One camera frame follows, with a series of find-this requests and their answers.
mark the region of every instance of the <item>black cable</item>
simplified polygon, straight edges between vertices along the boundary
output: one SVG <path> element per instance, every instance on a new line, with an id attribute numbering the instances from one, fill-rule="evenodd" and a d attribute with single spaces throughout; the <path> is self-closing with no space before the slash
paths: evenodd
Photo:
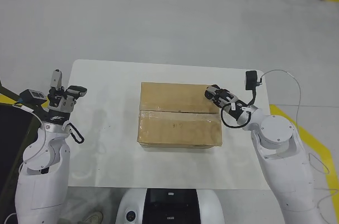
<path id="1" fill-rule="evenodd" d="M 250 119 L 251 119 L 251 117 L 252 117 L 252 113 L 251 113 L 250 111 L 248 111 L 248 113 L 249 113 L 249 115 L 248 115 L 248 120 L 247 120 L 247 122 L 245 122 L 245 124 L 242 124 L 242 125 L 239 125 L 239 126 L 231 126 L 231 125 L 227 124 L 227 123 L 224 121 L 224 119 L 223 119 L 223 111 L 224 111 L 224 108 L 226 108 L 226 107 L 229 106 L 230 104 L 232 104 L 232 103 L 225 104 L 225 105 L 222 107 L 222 109 L 220 110 L 220 118 L 222 119 L 223 124 L 224 124 L 226 127 L 228 127 L 228 128 L 243 128 L 243 127 L 245 127 L 245 126 L 250 122 Z"/>
<path id="2" fill-rule="evenodd" d="M 84 137 L 80 134 L 80 132 L 76 129 L 76 127 L 72 124 L 72 123 L 69 123 L 69 125 L 75 130 L 75 132 L 78 134 L 78 136 L 80 137 L 80 141 L 76 139 L 75 135 L 71 132 L 71 136 L 73 137 L 73 139 L 78 143 L 78 144 L 81 144 L 84 142 Z"/>
<path id="3" fill-rule="evenodd" d="M 255 98 L 257 97 L 257 91 L 256 90 L 252 90 L 253 93 L 253 98 L 252 100 L 248 103 L 248 106 L 253 105 L 255 102 Z"/>

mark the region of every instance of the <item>white cylinder joint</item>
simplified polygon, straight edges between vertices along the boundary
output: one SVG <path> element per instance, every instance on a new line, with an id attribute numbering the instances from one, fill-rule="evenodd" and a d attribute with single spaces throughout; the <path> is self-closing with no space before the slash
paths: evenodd
<path id="1" fill-rule="evenodd" d="M 283 116 L 267 116 L 260 124 L 261 145 L 276 150 L 287 143 L 293 135 L 293 124 Z"/>

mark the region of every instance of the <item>wire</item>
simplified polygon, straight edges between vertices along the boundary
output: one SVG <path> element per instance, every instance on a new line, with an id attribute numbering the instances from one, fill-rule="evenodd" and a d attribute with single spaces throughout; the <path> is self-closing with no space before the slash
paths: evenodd
<path id="1" fill-rule="evenodd" d="M 296 110 L 296 117 L 295 117 L 295 122 L 296 122 L 296 127 L 298 129 L 298 133 L 299 133 L 299 121 L 298 121 L 298 114 L 299 114 L 299 108 L 300 108 L 300 104 L 302 102 L 302 89 L 300 87 L 300 84 L 298 82 L 298 80 L 292 75 L 290 74 L 289 72 L 285 71 L 285 70 L 282 70 L 282 69 L 273 69 L 273 70 L 270 70 L 268 72 L 265 72 L 261 77 L 260 77 L 260 83 L 262 83 L 262 78 L 263 76 L 265 76 L 266 74 L 270 73 L 270 72 L 275 72 L 275 71 L 278 71 L 278 72 L 285 72 L 286 74 L 288 74 L 291 78 L 293 78 L 296 82 L 296 84 L 298 84 L 298 87 L 299 87 L 299 104 L 298 104 L 298 109 Z"/>
<path id="2" fill-rule="evenodd" d="M 248 106 L 254 104 L 255 98 L 256 98 L 256 96 L 257 96 L 257 91 L 256 91 L 256 90 L 252 90 L 252 93 L 253 93 L 253 98 L 252 98 L 252 100 L 248 103 Z"/>
<path id="3" fill-rule="evenodd" d="M 26 162 L 28 162 L 29 160 L 31 160 L 32 158 L 34 158 L 34 157 L 35 157 L 36 155 L 38 155 L 39 152 L 43 149 L 43 147 L 44 147 L 44 145 L 45 145 L 45 141 L 46 141 L 46 131 L 45 131 L 45 127 L 44 127 L 43 121 L 42 121 L 36 114 L 34 114 L 34 113 L 31 112 L 31 111 L 25 110 L 25 109 L 23 109 L 22 107 L 16 106 L 15 104 L 13 104 L 12 106 L 13 106 L 14 108 L 18 108 L 18 109 L 24 110 L 24 111 L 26 111 L 26 112 L 32 114 L 33 116 L 35 116 L 35 117 L 39 120 L 39 122 L 40 122 L 40 124 L 41 124 L 41 126 L 42 126 L 42 128 L 43 128 L 43 130 L 44 130 L 44 141 L 43 141 L 43 145 L 40 147 L 40 149 L 39 149 L 34 155 L 32 155 L 30 158 L 28 158 L 27 160 L 24 160 L 24 161 L 21 163 L 21 165 L 19 166 L 19 169 L 18 169 L 18 172 L 20 173 L 20 171 L 21 171 L 21 169 L 22 169 L 22 167 L 23 167 L 23 164 L 25 164 Z"/>
<path id="4" fill-rule="evenodd" d="M 320 211 L 320 216 L 321 216 L 321 218 L 327 223 L 327 224 L 330 224 L 324 217 L 323 217 L 323 215 L 322 215 L 322 213 L 321 213 L 321 209 L 320 209 L 320 203 L 323 201 L 323 200 L 325 200 L 326 198 L 330 198 L 330 197 L 332 197 L 332 196 L 334 196 L 335 194 L 337 194 L 338 192 L 339 192 L 339 190 L 338 189 L 329 189 L 329 188 L 314 188 L 315 190 L 327 190 L 327 191 L 335 191 L 334 193 L 331 193 L 331 194 L 329 194 L 328 196 L 325 196 L 325 197 L 323 197 L 322 199 L 320 199 L 318 202 L 317 202 L 317 204 L 316 204 L 316 207 L 319 209 L 319 211 Z"/>
<path id="5" fill-rule="evenodd" d="M 4 224 L 7 224 L 8 219 L 9 219 L 12 215 L 14 215 L 14 214 L 17 214 L 17 213 L 12 213 L 12 214 L 10 214 L 10 215 L 6 218 L 6 220 L 4 220 Z"/>
<path id="6" fill-rule="evenodd" d="M 327 172 L 323 172 L 323 171 L 317 169 L 315 166 L 313 166 L 312 163 L 311 163 L 311 156 L 313 156 L 314 158 L 316 158 L 317 161 L 319 161 L 319 162 L 326 168 Z M 322 173 L 322 174 L 325 174 L 325 175 L 329 175 L 329 174 L 330 174 L 330 170 L 328 169 L 328 167 L 327 167 L 327 166 L 326 166 L 326 165 L 325 165 L 325 164 L 324 164 L 317 156 L 315 156 L 315 155 L 312 154 L 311 152 L 309 152 L 309 163 L 310 163 L 310 165 L 311 165 L 316 171 L 318 171 L 318 172 L 320 172 L 320 173 Z"/>
<path id="7" fill-rule="evenodd" d="M 239 125 L 239 126 L 231 126 L 231 125 L 227 124 L 227 123 L 224 121 L 224 119 L 223 119 L 223 111 L 224 111 L 224 108 L 226 108 L 226 107 L 229 106 L 230 104 L 232 104 L 232 103 L 225 104 L 225 105 L 222 107 L 222 109 L 220 110 L 220 118 L 222 119 L 223 124 L 224 124 L 226 127 L 228 127 L 228 128 L 243 128 L 243 127 L 245 127 L 245 126 L 250 122 L 251 117 L 252 117 L 252 113 L 251 113 L 250 111 L 248 111 L 248 113 L 249 113 L 249 115 L 248 115 L 248 120 L 247 120 L 247 122 L 245 122 L 245 124 L 242 124 L 242 125 Z"/>

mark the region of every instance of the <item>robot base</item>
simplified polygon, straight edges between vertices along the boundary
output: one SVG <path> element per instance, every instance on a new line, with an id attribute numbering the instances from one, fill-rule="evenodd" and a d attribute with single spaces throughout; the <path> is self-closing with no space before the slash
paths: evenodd
<path id="1" fill-rule="evenodd" d="M 116 224 L 225 224 L 213 190 L 129 189 L 117 212 Z"/>

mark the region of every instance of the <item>white cable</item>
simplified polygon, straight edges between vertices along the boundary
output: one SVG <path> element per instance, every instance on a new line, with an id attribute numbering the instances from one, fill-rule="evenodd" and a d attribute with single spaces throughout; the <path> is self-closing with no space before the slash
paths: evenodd
<path id="1" fill-rule="evenodd" d="M 316 158 L 317 159 L 317 161 L 319 161 L 325 168 L 326 168 L 326 170 L 327 170 L 327 172 L 323 172 L 323 171 L 321 171 L 321 170 L 319 170 L 318 168 L 316 168 L 315 166 L 313 166 L 312 165 L 312 163 L 311 163 L 311 156 L 313 156 L 314 158 Z M 317 157 L 317 156 L 315 156 L 314 154 L 312 154 L 311 152 L 309 152 L 309 163 L 310 163 L 310 165 L 312 166 L 312 168 L 314 168 L 316 171 L 318 171 L 318 172 L 320 172 L 320 173 L 322 173 L 322 174 L 325 174 L 325 175 L 329 175 L 330 174 L 330 170 L 328 169 L 328 167 Z"/>
<path id="2" fill-rule="evenodd" d="M 328 188 L 314 188 L 315 190 L 328 190 L 328 191 L 332 191 L 332 190 L 334 190 L 335 192 L 334 193 L 331 193 L 331 194 L 329 194 L 328 196 L 325 196 L 325 197 L 323 197 L 322 199 L 320 199 L 318 202 L 317 202 L 317 204 L 316 204 L 316 207 L 319 209 L 319 211 L 320 211 L 320 216 L 321 216 L 321 218 L 327 223 L 327 224 L 330 224 L 324 217 L 323 217 L 323 215 L 322 215 L 322 213 L 321 213 L 321 209 L 320 209 L 320 203 L 323 201 L 323 200 L 325 200 L 326 198 L 330 198 L 330 197 L 332 197 L 332 196 L 334 196 L 335 194 L 337 194 L 338 192 L 339 192 L 339 190 L 338 189 L 328 189 Z"/>
<path id="3" fill-rule="evenodd" d="M 10 215 L 6 218 L 6 220 L 4 221 L 4 224 L 7 224 L 8 219 L 9 219 L 12 215 L 14 215 L 14 214 L 17 214 L 17 213 L 12 213 L 12 214 L 10 214 Z"/>
<path id="4" fill-rule="evenodd" d="M 265 76 L 266 74 L 268 74 L 268 73 L 270 73 L 270 72 L 275 72 L 275 71 L 285 72 L 286 74 L 288 74 L 291 78 L 293 78 L 293 79 L 295 80 L 296 84 L 298 84 L 298 87 L 299 87 L 299 104 L 298 104 L 298 109 L 296 110 L 296 117 L 295 117 L 296 121 L 295 121 L 295 122 L 296 122 L 296 127 L 297 127 L 298 133 L 299 133 L 298 114 L 299 114 L 300 104 L 301 104 L 301 102 L 302 102 L 302 89 L 301 89 L 301 87 L 300 87 L 300 84 L 299 84 L 298 80 L 297 80 L 292 74 L 290 74 L 289 72 L 287 72 L 287 71 L 285 71 L 285 70 L 282 70 L 282 69 L 273 69 L 273 70 L 270 70 L 270 71 L 268 71 L 268 72 L 265 72 L 265 73 L 260 77 L 260 79 L 262 79 L 262 77 Z"/>
<path id="5" fill-rule="evenodd" d="M 21 109 L 21 110 L 24 110 L 24 111 L 26 111 L 26 112 L 32 114 L 33 116 L 35 116 L 35 117 L 39 120 L 39 122 L 40 122 L 40 124 L 41 124 L 41 126 L 42 126 L 42 128 L 43 128 L 43 131 L 44 131 L 44 141 L 43 141 L 43 145 L 40 147 L 40 149 L 39 149 L 34 155 L 32 155 L 30 158 L 28 158 L 27 160 L 24 160 L 24 161 L 21 163 L 21 165 L 19 166 L 19 169 L 18 169 L 18 172 L 20 173 L 23 164 L 26 163 L 26 162 L 28 162 L 28 161 L 31 160 L 32 158 L 34 158 L 34 157 L 35 157 L 35 156 L 43 149 L 43 147 L 44 147 L 44 145 L 45 145 L 45 141 L 46 141 L 46 131 L 45 131 L 45 127 L 44 127 L 43 121 L 42 121 L 36 114 L 34 114 L 32 111 L 29 111 L 28 109 L 24 109 L 23 107 L 16 106 L 15 104 L 13 104 L 12 106 L 13 106 L 14 108 L 19 108 L 19 109 Z"/>

